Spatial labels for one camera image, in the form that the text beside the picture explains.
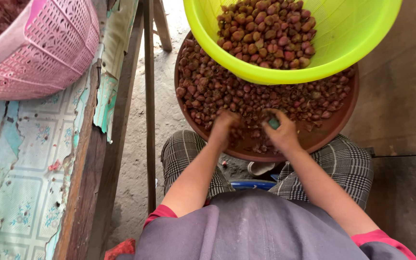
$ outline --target checkered pants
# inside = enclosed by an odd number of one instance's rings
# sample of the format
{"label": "checkered pants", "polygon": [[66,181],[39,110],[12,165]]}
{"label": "checkered pants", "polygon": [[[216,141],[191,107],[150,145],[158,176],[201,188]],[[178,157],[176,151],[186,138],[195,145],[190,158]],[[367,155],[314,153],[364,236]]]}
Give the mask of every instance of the checkered pants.
{"label": "checkered pants", "polygon": [[[165,193],[204,146],[205,141],[189,130],[177,131],[166,141],[161,152]],[[362,209],[365,209],[373,180],[372,158],[366,151],[345,136],[337,135],[311,156]],[[234,188],[221,169],[216,167],[209,186],[208,198],[230,191],[234,191]],[[279,175],[278,184],[269,192],[290,200],[308,201],[296,173],[288,162]]]}

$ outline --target brown plastic tray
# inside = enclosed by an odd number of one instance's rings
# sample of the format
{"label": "brown plastic tray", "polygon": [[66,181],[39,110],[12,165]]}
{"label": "brown plastic tray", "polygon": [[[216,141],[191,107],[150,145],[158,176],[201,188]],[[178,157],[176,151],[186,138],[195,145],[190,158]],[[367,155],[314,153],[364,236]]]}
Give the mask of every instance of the brown plastic tray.
{"label": "brown plastic tray", "polygon": [[[187,38],[192,38],[192,32],[189,32],[186,36]],[[176,66],[174,68],[174,90],[176,94],[176,88],[179,83],[179,60],[181,59],[183,45],[178,52],[176,59]],[[343,107],[334,112],[332,117],[329,119],[323,120],[323,125],[319,128],[314,127],[311,132],[308,132],[304,129],[303,121],[298,121],[296,123],[298,133],[298,140],[301,146],[308,152],[312,153],[319,150],[321,147],[330,142],[337,134],[343,129],[346,123],[349,121],[352,112],[354,111],[355,104],[357,102],[357,97],[359,96],[359,68],[357,64],[354,64],[355,76],[351,78],[349,86],[351,87],[351,92],[344,99]],[[205,130],[205,127],[198,125],[190,117],[188,111],[184,111],[182,100],[177,99],[179,106],[182,110],[182,113],[185,119],[188,121],[193,130],[198,133],[205,141],[208,141],[209,132]],[[256,140],[251,139],[249,136],[246,136],[246,139],[241,142],[238,147],[227,148],[224,153],[246,161],[252,162],[266,162],[266,163],[277,163],[286,161],[286,158],[282,154],[273,154],[271,151],[266,154],[258,154],[252,151],[247,151],[244,148],[253,147],[257,143]]]}

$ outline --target dirt floor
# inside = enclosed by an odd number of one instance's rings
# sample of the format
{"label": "dirt floor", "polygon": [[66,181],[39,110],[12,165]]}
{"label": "dirt floor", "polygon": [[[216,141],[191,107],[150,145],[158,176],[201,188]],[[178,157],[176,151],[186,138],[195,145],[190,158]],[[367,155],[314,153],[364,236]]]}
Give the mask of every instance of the dirt floor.
{"label": "dirt floor", "polygon": [[[183,39],[190,31],[182,1],[163,1],[172,38],[173,51],[161,49],[159,37],[154,35],[155,55],[155,152],[157,205],[163,199],[163,169],[160,162],[161,149],[166,139],[177,130],[190,130],[182,115],[174,94],[174,66]],[[146,112],[145,112],[145,68],[144,39],[139,53],[129,124],[123,150],[123,159],[118,180],[117,196],[113,208],[111,235],[108,248],[127,238],[138,239],[147,217],[147,163],[146,163]],[[228,162],[223,172],[232,179],[248,178],[248,162],[222,156],[220,162]]]}

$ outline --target lime green plastic basin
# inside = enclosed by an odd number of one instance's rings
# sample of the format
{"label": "lime green plastic basin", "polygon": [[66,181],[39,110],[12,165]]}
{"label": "lime green plastic basin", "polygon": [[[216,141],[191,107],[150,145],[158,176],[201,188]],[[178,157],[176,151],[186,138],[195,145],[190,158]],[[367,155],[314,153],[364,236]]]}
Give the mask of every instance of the lime green plastic basin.
{"label": "lime green plastic basin", "polygon": [[402,0],[304,0],[316,18],[311,43],[316,54],[309,67],[299,70],[261,68],[243,62],[219,47],[216,17],[221,5],[236,0],[184,0],[190,29],[216,62],[249,82],[274,85],[318,80],[342,71],[377,46],[396,20]]}

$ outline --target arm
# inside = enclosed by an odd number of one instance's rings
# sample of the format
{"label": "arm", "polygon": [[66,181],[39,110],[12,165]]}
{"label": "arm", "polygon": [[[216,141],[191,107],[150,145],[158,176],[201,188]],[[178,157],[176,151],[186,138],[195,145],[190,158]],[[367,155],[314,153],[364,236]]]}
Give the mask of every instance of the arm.
{"label": "arm", "polygon": [[295,124],[277,109],[268,109],[280,121],[277,130],[266,122],[264,131],[292,164],[311,203],[325,210],[350,236],[379,227],[354,200],[301,148]]}
{"label": "arm", "polygon": [[170,208],[178,217],[203,207],[219,156],[228,146],[229,129],[239,122],[240,117],[230,111],[219,116],[208,143],[171,185],[162,205]]}

